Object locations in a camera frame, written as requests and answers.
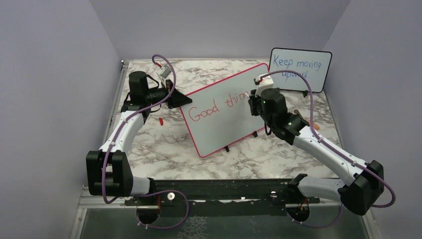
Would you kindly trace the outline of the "red framed whiteboard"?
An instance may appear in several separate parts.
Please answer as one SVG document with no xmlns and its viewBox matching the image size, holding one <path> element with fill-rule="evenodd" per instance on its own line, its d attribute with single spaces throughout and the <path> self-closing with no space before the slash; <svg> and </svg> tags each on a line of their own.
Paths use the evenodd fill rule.
<svg viewBox="0 0 422 239">
<path fill-rule="evenodd" d="M 187 94 L 193 100 L 181 107 L 199 157 L 207 157 L 263 128 L 262 119 L 250 113 L 249 93 L 257 88 L 254 79 L 267 73 L 260 63 Z"/>
</svg>

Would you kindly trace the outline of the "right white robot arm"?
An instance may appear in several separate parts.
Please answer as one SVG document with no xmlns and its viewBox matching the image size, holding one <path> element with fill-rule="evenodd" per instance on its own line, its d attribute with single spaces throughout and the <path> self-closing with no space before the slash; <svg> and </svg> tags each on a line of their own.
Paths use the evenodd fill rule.
<svg viewBox="0 0 422 239">
<path fill-rule="evenodd" d="M 288 112 L 285 97 L 279 89 L 266 89 L 261 94 L 251 90 L 248 103 L 251 114 L 264 120 L 267 135 L 274 134 L 305 151 L 338 176 L 335 180 L 298 175 L 287 189 L 292 202 L 298 203 L 305 197 L 330 199 L 341 202 L 350 212 L 360 216 L 375 206 L 384 192 L 382 164 L 351 156 L 323 138 L 303 117 Z"/>
</svg>

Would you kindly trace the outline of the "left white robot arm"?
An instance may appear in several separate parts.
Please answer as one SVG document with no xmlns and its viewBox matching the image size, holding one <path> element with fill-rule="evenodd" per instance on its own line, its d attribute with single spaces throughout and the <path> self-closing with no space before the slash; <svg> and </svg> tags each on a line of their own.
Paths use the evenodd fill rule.
<svg viewBox="0 0 422 239">
<path fill-rule="evenodd" d="M 153 88 L 148 85 L 150 79 L 143 71 L 129 74 L 129 93 L 121 107 L 118 125 L 98 150 L 89 151 L 86 156 L 88 189 L 93 196 L 137 195 L 147 205 L 156 200 L 152 179 L 133 176 L 126 154 L 153 107 L 166 104 L 169 109 L 179 108 L 192 103 L 192 99 L 178 91 L 169 79 Z"/>
</svg>

